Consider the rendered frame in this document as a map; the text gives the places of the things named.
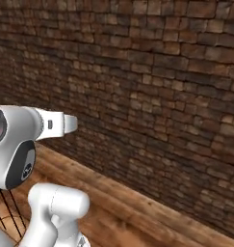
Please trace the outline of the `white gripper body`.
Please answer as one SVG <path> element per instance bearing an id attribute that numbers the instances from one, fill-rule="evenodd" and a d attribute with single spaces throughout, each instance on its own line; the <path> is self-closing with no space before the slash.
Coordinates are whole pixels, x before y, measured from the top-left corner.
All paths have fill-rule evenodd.
<path id="1" fill-rule="evenodd" d="M 76 131 L 78 120 L 75 116 L 65 115 L 65 134 Z"/>

